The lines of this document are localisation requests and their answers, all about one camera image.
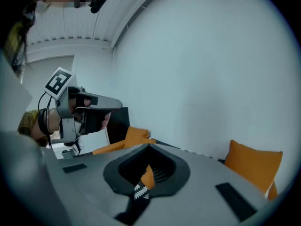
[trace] person's arm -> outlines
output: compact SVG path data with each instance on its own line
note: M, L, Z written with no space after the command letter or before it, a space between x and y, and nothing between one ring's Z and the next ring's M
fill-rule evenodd
M75 110L75 104L76 104L76 99L70 99L69 100L69 109L70 112L73 113ZM85 106L90 106L91 105L91 100L84 100L84 104ZM110 115L106 115L104 118L102 118L103 122L102 122L102 128L101 130L103 130L109 122L110 119ZM50 133L58 131L59 130L59 123L60 123L60 117L57 113L57 110L55 108L49 110L49 120L48 120L48 130ZM34 140L39 140L40 138L44 137L44 133L40 130L39 127L39 121L36 120L31 132L30 132L30 136L34 139Z
M57 110L55 108L49 110L49 122L48 122L49 132L52 133L58 131L59 123L60 123L60 117L57 113ZM30 136L36 141L45 136L39 127L39 120L35 121Z

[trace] black slot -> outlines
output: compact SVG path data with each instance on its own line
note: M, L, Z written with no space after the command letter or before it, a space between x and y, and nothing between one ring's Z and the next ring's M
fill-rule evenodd
M150 198L174 195L190 176L189 166L182 158L153 144L144 144L109 162L103 176L115 193L131 196L148 165L155 180Z
M77 165L73 165L73 166L69 166L69 167L64 167L63 170L65 173L70 173L70 172L74 172L74 171L78 171L81 169L86 168L87 166L83 163L81 164L77 164Z
M256 213L256 210L229 183L222 183L215 187L240 222Z

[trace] white zigzag pattern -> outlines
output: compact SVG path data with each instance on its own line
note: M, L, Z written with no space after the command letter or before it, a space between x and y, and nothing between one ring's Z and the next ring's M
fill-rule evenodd
M140 186L137 184L136 187L134 188L135 191L137 191L140 188Z
M142 188L139 192L134 194L134 199L139 198L140 196L142 196L143 194L145 194L145 192L147 192L147 187Z

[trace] black and white object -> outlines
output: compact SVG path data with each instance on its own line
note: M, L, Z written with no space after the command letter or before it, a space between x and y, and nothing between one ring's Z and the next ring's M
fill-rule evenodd
M117 99L87 93L82 87L70 86L73 77L71 72L58 68L44 87L44 91L55 99L55 106L61 118L60 139L53 139L50 143L73 145L81 135L100 131L105 115L122 108L122 103ZM72 111L69 106L71 98L76 99ZM87 107L84 104L85 99L91 101Z
M46 83L44 91L54 99L58 99L72 80L73 76L74 74L72 74L72 72L59 67Z
M140 180L134 188L127 210L118 214L115 219L126 225L133 225L150 203L150 191Z

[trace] white ceiling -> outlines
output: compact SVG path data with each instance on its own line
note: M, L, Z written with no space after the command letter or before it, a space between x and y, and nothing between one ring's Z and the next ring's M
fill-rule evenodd
M37 14L36 24L28 34L28 44L33 45L50 40L92 39L111 43L111 48L146 0L107 0L97 14L84 8L50 7L42 15Z

